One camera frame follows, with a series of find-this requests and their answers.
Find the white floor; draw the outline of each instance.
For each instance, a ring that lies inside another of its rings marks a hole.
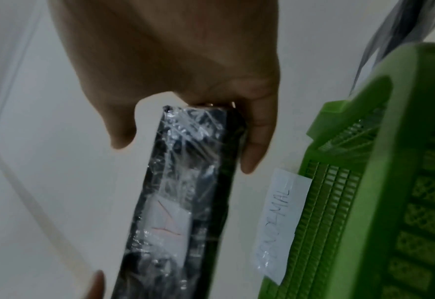
[[[324,102],[347,96],[365,45],[392,3],[280,1],[278,127],[257,171],[236,175],[211,298],[257,298],[262,277],[250,256],[273,169],[297,171],[311,121]],[[59,238],[73,245],[83,269],[106,272],[109,294],[166,104],[180,101],[161,94],[140,103],[135,142],[120,152],[111,150],[45,11],[0,119],[0,155],[52,220]],[[14,290],[34,299],[46,298],[44,291],[72,298],[73,277],[81,277],[75,283],[85,287],[84,275],[67,272],[76,269],[63,266],[48,249],[58,238],[43,237],[18,199],[0,173],[0,298],[10,298]]]

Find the white paper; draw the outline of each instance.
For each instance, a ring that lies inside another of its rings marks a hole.
[[[312,180],[275,169],[257,228],[253,261],[257,269],[280,285]]]
[[[364,64],[364,66],[360,69],[359,77],[357,78],[357,82],[355,82],[354,90],[358,89],[372,73],[379,50],[380,50],[379,48],[376,49],[375,52],[370,56],[370,58]]]
[[[145,220],[145,240],[165,249],[177,262],[185,264],[191,229],[191,213],[165,198],[152,200]]]

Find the baseboard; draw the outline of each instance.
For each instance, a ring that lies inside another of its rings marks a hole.
[[[0,115],[45,6],[45,0],[37,0],[25,26],[13,28],[8,41],[2,48],[0,56]]]

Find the green basket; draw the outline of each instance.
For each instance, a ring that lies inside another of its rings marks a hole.
[[[398,48],[308,135],[286,275],[259,298],[435,299],[435,44]]]

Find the human hand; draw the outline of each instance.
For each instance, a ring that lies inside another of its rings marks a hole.
[[[92,284],[85,299],[103,299],[104,297],[104,273],[98,271],[94,274]]]
[[[190,105],[235,103],[249,129],[241,168],[255,169],[277,121],[277,0],[49,2],[114,148],[134,139],[141,99],[172,91]]]

